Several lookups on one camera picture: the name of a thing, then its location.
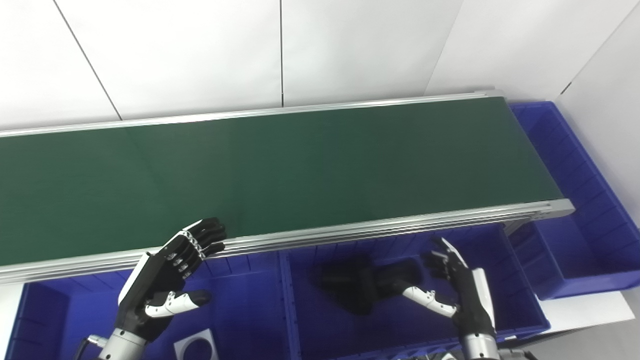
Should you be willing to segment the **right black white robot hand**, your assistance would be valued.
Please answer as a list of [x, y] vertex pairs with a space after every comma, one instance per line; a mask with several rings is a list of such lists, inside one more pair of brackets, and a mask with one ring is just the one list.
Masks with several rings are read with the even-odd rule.
[[444, 276], [457, 292], [458, 300], [445, 302], [435, 291], [423, 291], [404, 280], [396, 280], [393, 287], [418, 305], [451, 319], [460, 338], [490, 337], [495, 340], [493, 301], [484, 269], [471, 269], [461, 253], [444, 237], [434, 235], [431, 240], [439, 250], [426, 254], [425, 265]]

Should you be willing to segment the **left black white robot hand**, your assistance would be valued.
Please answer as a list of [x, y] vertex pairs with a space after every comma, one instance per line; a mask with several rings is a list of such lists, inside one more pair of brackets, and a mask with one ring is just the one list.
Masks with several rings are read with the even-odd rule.
[[210, 303], [208, 290], [185, 291], [186, 280], [208, 256], [226, 248], [226, 238], [218, 218], [205, 218], [179, 230], [156, 253], [144, 253], [118, 296], [118, 332], [151, 343], [174, 316]]

